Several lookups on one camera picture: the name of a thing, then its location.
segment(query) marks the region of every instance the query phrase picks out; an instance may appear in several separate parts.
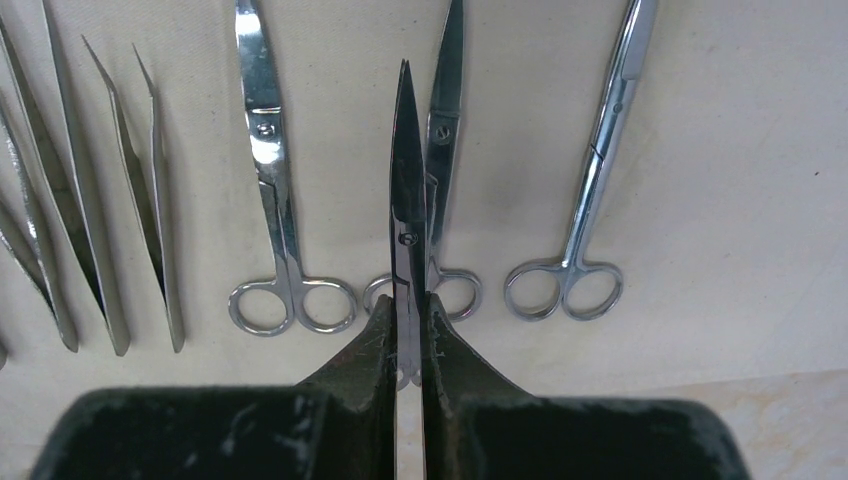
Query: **forceps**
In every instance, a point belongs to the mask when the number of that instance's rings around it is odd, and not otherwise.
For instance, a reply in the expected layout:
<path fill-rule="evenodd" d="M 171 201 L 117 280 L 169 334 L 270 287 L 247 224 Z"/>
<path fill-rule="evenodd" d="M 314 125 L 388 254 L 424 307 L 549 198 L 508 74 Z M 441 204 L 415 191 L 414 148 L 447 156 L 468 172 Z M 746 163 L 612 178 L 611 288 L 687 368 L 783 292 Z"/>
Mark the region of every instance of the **forceps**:
<path fill-rule="evenodd" d="M 473 297 L 468 305 L 458 312 L 448 314 L 448 318 L 453 322 L 464 320 L 474 314 L 480 307 L 483 293 L 483 285 L 474 273 L 468 270 L 442 269 L 439 266 L 440 247 L 445 229 L 457 134 L 459 133 L 463 40 L 465 36 L 463 18 L 463 0 L 451 0 L 442 33 L 442 44 L 439 49 L 436 78 L 433 82 L 430 113 L 427 120 L 426 172 L 428 184 L 426 193 L 430 236 L 427 289 L 435 291 L 443 283 L 451 280 L 463 280 L 471 284 L 473 291 Z M 368 314 L 371 314 L 377 290 L 391 281 L 392 275 L 384 274 L 372 280 L 365 288 L 363 303 Z"/>
<path fill-rule="evenodd" d="M 26 234 L 18 229 L 11 212 L 0 202 L 0 242 L 35 287 L 59 330 L 59 338 L 72 352 L 79 350 L 79 338 L 70 310 L 62 294 L 56 251 L 50 239 L 47 217 L 20 154 L 18 141 L 9 126 L 6 107 L 0 105 L 0 133 L 9 151 L 26 210 Z"/>
<path fill-rule="evenodd" d="M 421 155 L 418 110 L 409 62 L 398 80 L 392 137 L 389 232 L 392 251 L 394 322 L 397 325 L 397 389 L 412 382 L 421 386 L 421 317 L 427 294 L 427 179 Z"/>
<path fill-rule="evenodd" d="M 127 183 L 132 193 L 133 206 L 135 207 L 136 220 L 144 236 L 144 243 L 156 280 L 159 283 L 159 291 L 165 302 L 165 313 L 168 320 L 168 330 L 171 333 L 171 346 L 174 353 L 179 353 L 185 345 L 185 327 L 183 326 L 182 309 L 180 308 L 179 290 L 177 288 L 177 271 L 174 245 L 174 228 L 171 224 L 171 202 L 170 185 L 167 176 L 167 165 L 164 160 L 164 147 L 162 145 L 161 130 L 159 128 L 159 100 L 153 79 L 147 72 L 138 50 L 133 45 L 136 60 L 138 61 L 141 74 L 147 84 L 147 93 L 150 98 L 150 152 L 153 157 L 151 162 L 151 178 L 153 179 L 152 191 L 148 189 L 144 179 L 141 160 L 133 150 L 130 139 L 127 118 L 118 97 L 118 89 L 112 81 L 112 77 L 94 53 L 91 45 L 85 37 L 82 37 L 85 48 L 91 55 L 100 78 L 109 92 L 109 100 L 112 105 L 112 120 L 115 124 L 115 136 L 118 142 L 124 172 Z M 150 202 L 149 193 L 152 193 L 153 203 Z"/>
<path fill-rule="evenodd" d="M 122 356 L 129 348 L 130 334 L 118 290 L 113 252 L 109 246 L 106 219 L 102 210 L 103 203 L 100 199 L 94 166 L 89 158 L 79 112 L 73 100 L 70 72 L 56 34 L 52 12 L 46 0 L 42 0 L 41 7 L 53 60 L 53 70 L 59 87 L 61 108 L 58 111 L 62 115 L 65 126 L 64 140 L 67 142 L 70 154 L 70 178 L 73 180 L 73 188 L 68 181 L 69 176 L 59 159 L 5 25 L 0 19 L 0 37 L 2 37 L 0 43 L 2 43 L 3 56 L 12 73 L 12 85 L 24 114 L 24 124 L 27 127 L 29 139 L 35 146 L 34 153 L 37 161 L 32 163 L 35 167 L 32 170 L 33 176 L 50 187 L 47 189 L 47 206 L 58 212 L 62 220 L 63 228 L 59 229 L 58 234 L 71 244 L 86 282 L 103 313 L 115 354 Z M 43 239 L 42 243 L 46 245 L 49 236 L 45 232 L 39 235 Z M 76 351 L 76 336 L 75 334 L 73 337 L 70 336 L 72 324 L 69 321 L 57 321 L 57 326 L 65 345 Z"/>
<path fill-rule="evenodd" d="M 631 0 L 627 8 L 618 44 L 608 68 L 608 79 L 604 85 L 595 129 L 586 152 L 580 192 L 562 259 L 527 262 L 513 270 L 504 283 L 506 306 L 522 320 L 538 321 L 548 318 L 559 305 L 575 320 L 593 320 L 607 313 L 621 297 L 624 287 L 621 270 L 610 263 L 585 261 L 583 254 L 589 243 L 595 215 L 601 204 L 601 196 L 615 159 L 624 122 L 642 73 L 656 10 L 657 0 Z M 537 271 L 546 272 L 556 278 L 557 294 L 547 305 L 533 309 L 523 308 L 515 302 L 512 288 L 522 275 Z M 598 272 L 608 273 L 615 280 L 615 287 L 609 297 L 595 308 L 572 308 L 568 304 L 571 289 L 584 277 Z"/>
<path fill-rule="evenodd" d="M 265 282 L 244 283 L 233 290 L 229 300 L 230 317 L 239 328 L 260 337 L 283 333 L 295 318 L 314 332 L 342 331 L 356 318 L 359 308 L 357 298 L 353 289 L 341 280 L 307 277 L 303 273 L 292 205 L 291 175 L 286 155 L 280 89 L 277 86 L 271 52 L 262 31 L 259 13 L 252 0 L 236 1 L 236 37 L 241 60 L 245 118 L 253 162 L 259 177 L 259 194 L 271 236 L 276 278 Z M 319 287 L 337 289 L 347 297 L 350 310 L 340 322 L 331 325 L 318 323 L 306 311 L 306 295 Z M 286 314 L 279 325 L 263 329 L 252 325 L 244 317 L 239 308 L 239 300 L 251 290 L 270 292 L 283 302 Z"/>

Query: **surgical scissors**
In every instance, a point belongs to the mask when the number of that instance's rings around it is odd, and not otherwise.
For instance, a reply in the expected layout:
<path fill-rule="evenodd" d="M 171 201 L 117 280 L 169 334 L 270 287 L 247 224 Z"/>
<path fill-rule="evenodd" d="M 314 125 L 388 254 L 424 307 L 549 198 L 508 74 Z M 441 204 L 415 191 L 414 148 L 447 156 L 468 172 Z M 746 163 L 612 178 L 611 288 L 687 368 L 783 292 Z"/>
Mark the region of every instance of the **surgical scissors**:
<path fill-rule="evenodd" d="M 421 317 L 427 295 L 428 196 L 418 110 L 409 62 L 400 67 L 390 167 L 389 235 L 392 251 L 393 315 L 397 325 L 397 389 L 421 386 Z"/>
<path fill-rule="evenodd" d="M 513 270 L 504 283 L 504 301 L 510 312 L 522 320 L 538 321 L 551 316 L 559 305 L 575 320 L 594 320 L 607 313 L 621 297 L 624 280 L 621 270 L 610 263 L 588 262 L 583 258 L 592 225 L 601 204 L 607 177 L 615 160 L 624 122 L 633 102 L 653 30 L 658 0 L 630 0 L 618 43 L 610 61 L 601 106 L 586 152 L 580 192 L 571 231 L 561 260 L 534 260 Z M 547 305 L 528 309 L 519 306 L 512 289 L 523 275 L 546 272 L 557 280 L 557 294 Z M 571 289 L 594 273 L 607 273 L 615 281 L 612 292 L 595 308 L 578 310 L 568 304 Z"/>
<path fill-rule="evenodd" d="M 236 0 L 236 37 L 241 60 L 245 118 L 250 134 L 253 162 L 259 178 L 259 193 L 271 237 L 276 278 L 239 285 L 230 294 L 233 322 L 242 330 L 261 337 L 283 333 L 293 319 L 318 333 L 336 333 L 350 326 L 359 309 L 353 289 L 335 278 L 307 277 L 303 273 L 297 225 L 292 205 L 292 185 L 283 106 L 277 86 L 271 51 L 262 31 L 262 22 L 253 0 Z M 322 324 L 306 311 L 306 295 L 313 289 L 329 287 L 341 291 L 348 300 L 348 315 L 338 323 Z M 276 327 L 263 329 L 251 324 L 239 307 L 241 297 L 250 291 L 270 292 L 283 302 L 285 317 Z"/>
<path fill-rule="evenodd" d="M 430 97 L 425 164 L 428 177 L 426 194 L 430 237 L 427 290 L 435 291 L 440 285 L 451 280 L 463 280 L 471 284 L 473 292 L 471 301 L 463 309 L 448 314 L 448 318 L 453 322 L 464 320 L 474 314 L 480 307 L 483 294 L 483 285 L 473 272 L 442 269 L 439 265 L 462 103 L 462 61 L 465 36 L 463 19 L 463 0 L 451 0 L 442 33 L 433 92 Z M 368 284 L 363 294 L 367 313 L 371 313 L 377 291 L 391 281 L 392 275 L 384 274 Z"/>

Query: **stainless steel scissors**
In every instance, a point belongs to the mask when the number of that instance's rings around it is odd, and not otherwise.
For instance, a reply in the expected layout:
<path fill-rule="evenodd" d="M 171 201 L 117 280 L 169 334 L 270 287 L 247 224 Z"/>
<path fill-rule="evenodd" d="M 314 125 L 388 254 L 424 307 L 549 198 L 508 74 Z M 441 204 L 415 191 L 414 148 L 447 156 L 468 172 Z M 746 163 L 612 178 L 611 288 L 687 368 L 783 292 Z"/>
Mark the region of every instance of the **stainless steel scissors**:
<path fill-rule="evenodd" d="M 259 177 L 259 193 L 265 210 L 265 221 L 271 236 L 276 278 L 239 285 L 230 295 L 230 316 L 239 328 L 261 337 L 283 333 L 295 318 L 314 332 L 339 332 L 356 319 L 357 297 L 353 289 L 341 280 L 307 277 L 303 273 L 292 205 L 291 175 L 286 155 L 280 89 L 277 86 L 271 51 L 262 31 L 262 22 L 252 0 L 236 1 L 236 36 L 241 59 L 245 117 L 250 133 L 253 162 Z M 319 287 L 337 289 L 347 297 L 350 310 L 340 322 L 319 323 L 306 311 L 306 294 Z M 270 292 L 283 302 L 286 314 L 279 325 L 270 329 L 259 328 L 242 315 L 239 300 L 252 290 Z"/>
<path fill-rule="evenodd" d="M 624 122 L 636 92 L 636 84 L 642 73 L 645 54 L 653 30 L 658 0 L 631 0 L 627 15 L 618 37 L 618 45 L 610 62 L 608 79 L 604 85 L 601 106 L 595 129 L 589 141 L 583 170 L 580 193 L 571 223 L 571 231 L 561 260 L 534 260 L 513 270 L 504 284 L 504 300 L 507 308 L 517 317 L 527 321 L 548 318 L 562 305 L 566 314 L 575 320 L 593 320 L 607 313 L 621 297 L 624 287 L 621 270 L 610 263 L 587 262 L 583 259 L 589 243 L 592 225 L 607 177 L 615 160 L 618 142 Z M 530 272 L 546 272 L 557 280 L 557 295 L 547 305 L 527 309 L 519 306 L 512 288 L 516 281 Z M 574 285 L 586 276 L 604 272 L 612 275 L 615 286 L 609 297 L 595 308 L 577 310 L 568 304 L 568 296 Z"/>
<path fill-rule="evenodd" d="M 471 316 L 480 307 L 483 293 L 483 285 L 474 273 L 468 270 L 442 269 L 439 265 L 462 103 L 462 59 L 465 36 L 463 19 L 463 0 L 451 0 L 442 33 L 433 92 L 430 97 L 426 152 L 428 176 L 426 193 L 430 224 L 427 289 L 434 291 L 451 280 L 463 280 L 471 284 L 473 291 L 473 297 L 468 305 L 458 312 L 448 314 L 448 318 L 454 322 Z M 384 274 L 368 284 L 363 294 L 366 312 L 371 313 L 377 291 L 391 281 L 392 275 Z"/>
<path fill-rule="evenodd" d="M 392 138 L 391 210 L 389 231 L 392 250 L 394 321 L 397 325 L 400 390 L 411 381 L 421 386 L 421 317 L 427 295 L 427 182 L 418 109 L 409 62 L 403 61 L 395 104 Z"/>

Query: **metal ring handle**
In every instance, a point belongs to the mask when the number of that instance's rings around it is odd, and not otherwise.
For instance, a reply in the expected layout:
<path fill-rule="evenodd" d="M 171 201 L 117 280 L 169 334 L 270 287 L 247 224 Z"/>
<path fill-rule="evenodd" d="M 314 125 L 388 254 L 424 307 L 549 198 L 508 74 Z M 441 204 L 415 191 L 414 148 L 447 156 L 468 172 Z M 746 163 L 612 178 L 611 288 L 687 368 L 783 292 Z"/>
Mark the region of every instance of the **metal ring handle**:
<path fill-rule="evenodd" d="M 305 287 L 303 290 L 303 295 L 300 295 L 300 298 L 298 299 L 298 301 L 300 302 L 300 311 L 298 312 L 297 317 L 304 327 L 317 333 L 338 333 L 349 327 L 351 323 L 356 320 L 356 314 L 359 312 L 359 301 L 356 298 L 356 294 L 353 293 L 353 289 L 347 283 L 336 278 L 313 277 L 304 280 L 303 286 Z M 347 297 L 349 308 L 348 314 L 340 322 L 336 322 L 329 325 L 320 323 L 314 318 L 312 318 L 312 316 L 309 315 L 309 312 L 306 311 L 306 294 L 310 290 L 324 287 L 335 288 L 336 290 L 341 291 L 345 295 L 345 297 Z"/>
<path fill-rule="evenodd" d="M 558 275 L 561 271 L 562 267 L 558 263 L 549 263 L 544 260 L 534 260 L 516 267 L 510 272 L 504 282 L 504 302 L 506 303 L 506 308 L 513 315 L 525 322 L 538 322 L 553 315 L 560 303 L 562 303 L 562 283 Z M 554 295 L 554 298 L 549 303 L 537 308 L 524 308 L 515 302 L 515 299 L 512 297 L 512 289 L 519 278 L 531 272 L 545 272 L 554 276 L 557 281 L 557 290 L 556 295 Z"/>
<path fill-rule="evenodd" d="M 434 291 L 448 282 L 457 280 L 470 283 L 472 291 L 474 292 L 474 296 L 471 297 L 471 300 L 465 307 L 456 312 L 448 312 L 448 320 L 453 323 L 457 323 L 465 320 L 471 315 L 474 315 L 474 312 L 476 312 L 477 309 L 480 308 L 480 304 L 483 303 L 483 283 L 480 282 L 480 278 L 469 270 L 439 270 L 438 275 L 439 280 L 433 287 Z"/>
<path fill-rule="evenodd" d="M 241 297 L 251 290 L 262 290 L 263 292 L 271 293 L 283 302 L 283 305 L 286 307 L 286 315 L 279 325 L 272 328 L 257 327 L 245 318 L 245 316 L 241 313 L 241 306 L 239 302 L 241 301 Z M 291 305 L 289 305 L 288 299 L 280 294 L 280 289 L 277 286 L 277 280 L 271 280 L 269 282 L 249 282 L 239 285 L 235 290 L 233 290 L 233 293 L 230 294 L 228 307 L 230 310 L 230 318 L 232 318 L 233 323 L 245 332 L 251 335 L 256 335 L 257 337 L 275 337 L 283 333 L 291 326 L 292 319 L 294 318 L 294 312 L 292 311 Z"/>
<path fill-rule="evenodd" d="M 392 274 L 384 273 L 379 277 L 371 280 L 371 283 L 365 287 L 365 291 L 362 293 L 362 304 L 365 307 L 365 313 L 371 315 L 374 311 L 374 305 L 377 301 L 377 290 L 383 288 L 384 285 L 392 282 Z"/>
<path fill-rule="evenodd" d="M 568 295 L 571 293 L 571 289 L 574 288 L 580 280 L 586 278 L 587 276 L 593 273 L 608 273 L 612 275 L 615 280 L 615 286 L 610 292 L 609 296 L 606 300 L 604 300 L 600 305 L 594 308 L 586 309 L 586 310 L 576 310 L 572 308 L 568 304 Z M 575 267 L 569 272 L 568 279 L 565 284 L 564 291 L 562 293 L 562 308 L 565 310 L 565 313 L 568 314 L 569 317 L 579 320 L 581 322 L 587 322 L 589 320 L 594 320 L 598 317 L 606 314 L 612 307 L 618 303 L 618 299 L 621 298 L 621 293 L 624 290 L 624 275 L 622 275 L 621 270 L 618 267 L 611 263 L 585 263 L 583 265 L 575 265 Z"/>

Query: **scissor pivot screw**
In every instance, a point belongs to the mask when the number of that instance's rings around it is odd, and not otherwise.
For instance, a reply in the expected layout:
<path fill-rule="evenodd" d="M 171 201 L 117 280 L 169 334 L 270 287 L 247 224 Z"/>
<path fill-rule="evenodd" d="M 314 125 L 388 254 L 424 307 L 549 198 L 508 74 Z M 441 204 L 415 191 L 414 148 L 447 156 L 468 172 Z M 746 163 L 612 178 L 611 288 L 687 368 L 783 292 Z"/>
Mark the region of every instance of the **scissor pivot screw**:
<path fill-rule="evenodd" d="M 400 236 L 398 236 L 398 241 L 401 245 L 409 247 L 418 243 L 418 235 L 414 233 L 401 233 Z"/>
<path fill-rule="evenodd" d="M 270 137 L 274 134 L 274 125 L 270 122 L 263 122 L 256 126 L 256 130 L 259 131 L 260 137 Z"/>
<path fill-rule="evenodd" d="M 451 138 L 451 130 L 447 125 L 439 125 L 439 128 L 436 129 L 436 143 L 439 145 L 444 145 L 450 141 Z"/>

